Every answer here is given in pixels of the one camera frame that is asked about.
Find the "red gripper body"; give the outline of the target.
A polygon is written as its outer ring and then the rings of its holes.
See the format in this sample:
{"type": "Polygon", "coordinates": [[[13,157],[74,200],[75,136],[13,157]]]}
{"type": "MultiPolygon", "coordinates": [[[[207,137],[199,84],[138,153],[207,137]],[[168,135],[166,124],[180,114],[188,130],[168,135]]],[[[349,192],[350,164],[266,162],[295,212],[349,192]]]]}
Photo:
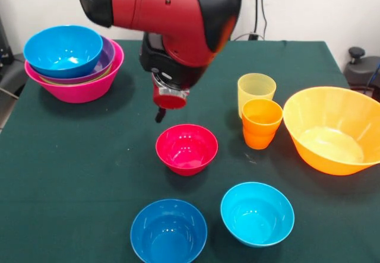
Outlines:
{"type": "Polygon", "coordinates": [[[187,91],[154,85],[153,102],[163,109],[181,109],[186,105],[187,91]]]}

